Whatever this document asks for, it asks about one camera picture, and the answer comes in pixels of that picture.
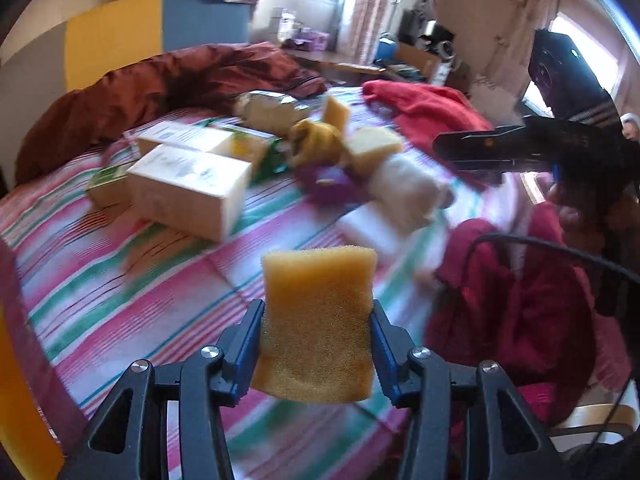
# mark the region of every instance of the black cable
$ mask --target black cable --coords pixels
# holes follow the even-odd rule
[[[498,240],[509,242],[509,243],[540,247],[556,253],[565,254],[576,260],[580,260],[585,263],[593,264],[597,267],[611,270],[612,272],[615,272],[621,275],[627,281],[631,283],[635,283],[636,285],[640,286],[640,276],[638,276],[634,272],[631,272],[628,269],[625,269],[625,267],[619,266],[618,264],[615,264],[614,262],[610,260],[606,260],[600,256],[594,256],[593,254],[589,254],[585,251],[580,251],[578,249],[565,247],[554,242],[549,242],[548,240],[542,240],[540,238],[534,238],[531,236],[511,235],[511,234],[504,234],[504,233],[487,233],[484,235],[480,235],[471,243],[468,251],[466,252],[465,263],[462,269],[462,280],[460,281],[460,283],[466,283],[466,278],[468,275],[468,268],[469,268],[469,261],[471,260],[471,256],[473,255],[473,252],[476,250],[476,247],[478,247],[478,245],[482,243],[494,242]],[[631,375],[629,375],[629,377],[627,378],[625,385],[622,389],[622,392],[616,399],[616,402],[613,405],[612,409],[609,411],[609,414],[607,415],[607,418],[605,419],[602,427],[600,428],[600,430],[598,431],[594,439],[590,442],[589,447],[584,452],[583,460],[585,461],[584,462],[585,467],[587,467],[591,463],[591,458],[593,457],[589,457],[589,455],[593,452],[593,449],[596,443],[598,442],[598,440],[600,439],[600,437],[607,431],[607,427],[609,426],[611,419],[615,415],[616,410],[619,407],[620,402],[622,401],[622,397],[624,396],[626,390],[628,389],[629,383],[634,378],[636,379],[636,388],[638,388],[638,391],[640,392],[640,381],[638,380],[639,378],[636,377],[635,370],[632,370]]]

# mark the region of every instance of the striped bedsheet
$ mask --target striped bedsheet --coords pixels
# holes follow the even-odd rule
[[[386,110],[367,108],[359,89],[333,89],[353,107],[350,128],[387,125]],[[206,110],[169,117],[193,123]],[[132,160],[136,132],[79,156],[0,202],[0,232],[15,253],[24,307],[8,319],[18,359],[42,412],[65,450],[122,371],[135,359],[156,365],[183,360],[238,322],[252,298],[263,298],[260,256],[266,251],[344,243],[340,208],[319,208],[290,174],[250,189],[244,213],[224,244],[213,244],[138,218],[125,205],[92,207],[84,188],[107,165]],[[424,154],[407,153],[451,181],[454,205],[414,235],[393,265],[376,273],[375,296],[392,323],[420,342],[431,293],[414,282],[418,266],[436,265],[447,231],[472,217],[507,229],[516,188],[511,177],[479,194]],[[376,383],[354,404],[299,404],[250,390],[222,410],[237,479],[363,479],[384,457],[406,420]],[[170,477],[180,478],[177,408],[168,422]]]

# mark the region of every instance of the metal screw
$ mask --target metal screw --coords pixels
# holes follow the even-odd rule
[[[500,366],[494,361],[485,361],[482,364],[483,372],[495,372],[498,368],[500,368]]]
[[[131,364],[131,371],[136,374],[144,372],[147,368],[149,368],[149,361],[146,359],[138,359]]]
[[[417,346],[416,348],[411,350],[411,355],[416,359],[426,359],[431,355],[431,350],[429,350],[425,346]]]
[[[218,357],[220,354],[220,348],[217,346],[205,346],[202,350],[200,350],[200,355],[205,359],[213,359],[214,357]]]

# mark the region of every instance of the brown blanket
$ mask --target brown blanket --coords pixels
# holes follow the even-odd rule
[[[43,176],[92,144],[117,140],[124,131],[178,108],[229,114],[235,97],[250,90],[304,98],[326,87],[316,72],[269,43],[209,44],[160,54],[55,101],[24,138],[15,181],[24,184]]]

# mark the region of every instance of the person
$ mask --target person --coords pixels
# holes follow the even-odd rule
[[[636,139],[638,118],[633,120]],[[589,218],[578,204],[577,190],[554,184],[548,200],[558,206],[558,218],[563,230],[564,243],[572,248],[600,254],[604,247],[604,234],[598,227],[601,223]],[[640,205],[635,198],[623,195],[607,212],[606,225],[621,237],[633,254],[629,270],[640,273]],[[625,318],[619,320],[620,330],[631,360],[633,377],[638,388],[640,372],[640,290],[630,286]],[[568,467],[572,478],[584,480],[620,480],[638,477],[640,470],[640,433],[636,433],[617,444],[596,444],[568,456]]]
[[[622,133],[629,140],[640,142],[640,118],[636,114],[624,114],[622,120]]]

